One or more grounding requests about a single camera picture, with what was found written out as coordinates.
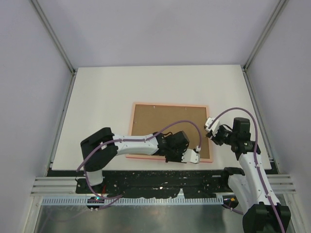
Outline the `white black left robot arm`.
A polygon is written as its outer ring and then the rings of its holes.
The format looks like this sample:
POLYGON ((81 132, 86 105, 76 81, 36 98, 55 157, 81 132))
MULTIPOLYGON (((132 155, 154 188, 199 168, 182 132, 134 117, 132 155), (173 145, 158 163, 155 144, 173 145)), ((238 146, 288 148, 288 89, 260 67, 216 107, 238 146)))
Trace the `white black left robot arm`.
POLYGON ((102 169, 116 156, 137 154, 163 156, 166 162, 182 162, 189 146, 184 131, 177 133, 152 133, 145 136, 122 136, 113 134, 105 127, 80 143, 83 168, 87 176, 87 188, 93 193, 103 190, 102 169))

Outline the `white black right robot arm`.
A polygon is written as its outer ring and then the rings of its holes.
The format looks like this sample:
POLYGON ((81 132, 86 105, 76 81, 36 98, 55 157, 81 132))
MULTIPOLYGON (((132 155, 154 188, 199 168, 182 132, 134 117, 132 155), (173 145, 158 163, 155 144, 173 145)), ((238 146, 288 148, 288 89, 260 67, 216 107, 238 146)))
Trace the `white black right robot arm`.
POLYGON ((291 219, 288 206, 276 197, 262 167, 260 149, 251 140, 250 121, 236 117, 226 129, 219 120, 209 117, 205 123, 207 137, 216 145, 229 145, 241 165, 222 170, 220 186, 233 191, 242 209, 245 233, 284 233, 291 219))

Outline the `pink picture frame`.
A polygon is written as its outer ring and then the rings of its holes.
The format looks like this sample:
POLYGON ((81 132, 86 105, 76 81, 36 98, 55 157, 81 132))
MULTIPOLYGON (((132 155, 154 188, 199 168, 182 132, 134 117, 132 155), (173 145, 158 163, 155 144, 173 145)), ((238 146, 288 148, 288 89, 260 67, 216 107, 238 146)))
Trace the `pink picture frame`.
MULTIPOLYGON (((180 121, 190 120, 195 123, 202 134, 200 151, 201 163, 213 163, 212 146, 205 136, 204 125, 209 117, 209 107, 203 105, 177 105, 156 103, 134 103, 129 134, 132 136, 147 135, 158 132, 168 125, 180 121)), ((195 148, 199 143, 199 133, 190 123, 179 123, 166 129, 163 133, 176 133, 184 131, 190 141, 189 149, 195 148)), ((165 161, 164 156, 158 155, 126 155, 128 159, 165 161)))

